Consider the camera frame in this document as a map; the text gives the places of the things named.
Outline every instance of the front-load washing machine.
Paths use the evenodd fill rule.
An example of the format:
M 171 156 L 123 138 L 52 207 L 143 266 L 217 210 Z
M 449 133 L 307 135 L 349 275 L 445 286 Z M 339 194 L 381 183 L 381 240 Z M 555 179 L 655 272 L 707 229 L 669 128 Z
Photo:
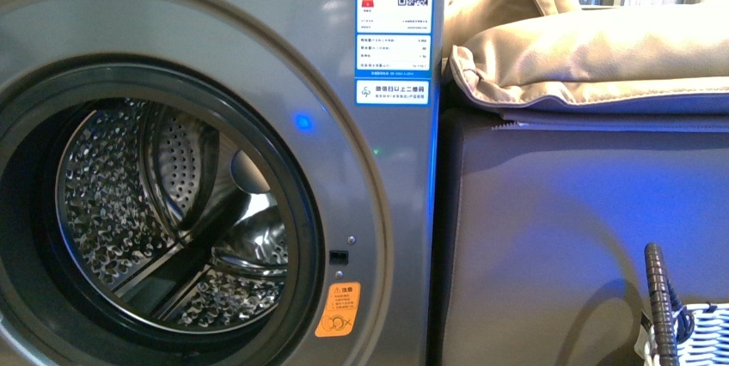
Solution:
M 422 364 L 441 2 L 0 0 L 3 364 Z

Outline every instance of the energy label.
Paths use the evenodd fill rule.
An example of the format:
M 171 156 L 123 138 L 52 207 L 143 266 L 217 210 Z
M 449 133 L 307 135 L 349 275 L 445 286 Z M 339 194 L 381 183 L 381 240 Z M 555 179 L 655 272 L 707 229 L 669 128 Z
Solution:
M 433 0 L 357 0 L 357 104 L 430 103 Z

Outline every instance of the blue led light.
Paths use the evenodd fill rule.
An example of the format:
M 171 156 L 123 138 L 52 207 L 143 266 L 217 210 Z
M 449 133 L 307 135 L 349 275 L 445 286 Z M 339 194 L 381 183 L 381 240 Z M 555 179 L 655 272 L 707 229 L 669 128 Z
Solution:
M 296 117 L 294 117 L 294 121 L 300 131 L 310 132 L 314 130 L 314 121 L 312 121 L 311 117 L 306 114 L 297 114 Z

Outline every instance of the woven basket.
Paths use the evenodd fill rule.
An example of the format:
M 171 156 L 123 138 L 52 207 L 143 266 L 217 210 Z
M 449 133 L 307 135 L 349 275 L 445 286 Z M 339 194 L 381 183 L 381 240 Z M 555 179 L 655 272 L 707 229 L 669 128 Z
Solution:
M 645 366 L 729 365 L 729 304 L 682 305 L 660 246 L 646 246 L 652 326 L 641 348 Z

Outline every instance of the black handle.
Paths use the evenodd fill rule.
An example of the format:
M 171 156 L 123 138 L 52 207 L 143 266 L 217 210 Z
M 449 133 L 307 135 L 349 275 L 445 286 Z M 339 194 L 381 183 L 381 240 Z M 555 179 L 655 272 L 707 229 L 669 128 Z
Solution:
M 661 366 L 678 366 L 678 350 L 676 336 L 673 334 L 673 316 L 671 308 L 671 288 L 666 270 L 663 252 L 656 243 L 646 246 L 646 275 L 648 277 L 648 294 L 651 299 L 653 331 L 660 355 Z

